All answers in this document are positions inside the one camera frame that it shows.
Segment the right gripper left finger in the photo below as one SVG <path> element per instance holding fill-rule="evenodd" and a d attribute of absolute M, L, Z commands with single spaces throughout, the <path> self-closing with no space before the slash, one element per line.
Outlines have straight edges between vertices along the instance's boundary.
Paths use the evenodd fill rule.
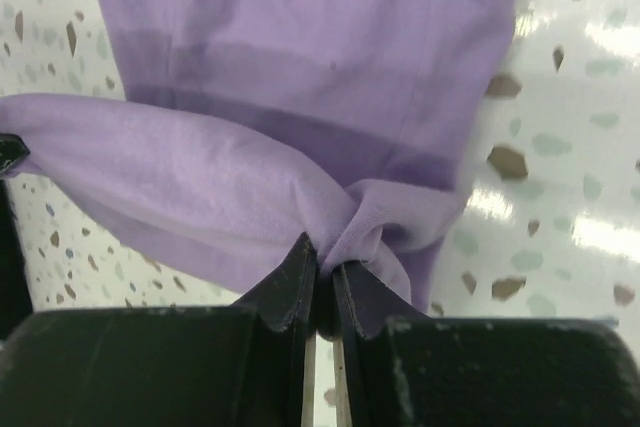
<path fill-rule="evenodd" d="M 40 312 L 1 355 L 5 426 L 309 426 L 316 254 L 226 307 Z"/>

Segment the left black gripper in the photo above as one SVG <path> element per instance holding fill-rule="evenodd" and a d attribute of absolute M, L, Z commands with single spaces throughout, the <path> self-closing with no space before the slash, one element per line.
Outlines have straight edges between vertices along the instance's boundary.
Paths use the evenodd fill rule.
<path fill-rule="evenodd" d="M 16 230 L 16 218 L 4 178 L 30 151 L 14 134 L 1 134 L 1 341 L 32 312 L 25 261 Z"/>

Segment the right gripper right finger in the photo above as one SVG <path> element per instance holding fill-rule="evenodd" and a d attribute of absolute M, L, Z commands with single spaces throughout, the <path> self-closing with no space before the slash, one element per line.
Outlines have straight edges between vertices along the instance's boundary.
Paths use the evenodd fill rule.
<path fill-rule="evenodd" d="M 635 426 L 639 370 L 582 319 L 431 318 L 363 265 L 333 272 L 342 426 Z"/>

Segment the purple t shirt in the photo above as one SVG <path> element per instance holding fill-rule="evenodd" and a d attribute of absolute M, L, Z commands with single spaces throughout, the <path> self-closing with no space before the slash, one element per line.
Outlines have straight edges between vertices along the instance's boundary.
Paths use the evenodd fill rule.
<path fill-rule="evenodd" d="M 243 293 L 301 235 L 419 310 L 515 0 L 99 0 L 123 100 L 20 94 L 1 129 L 127 246 Z"/>

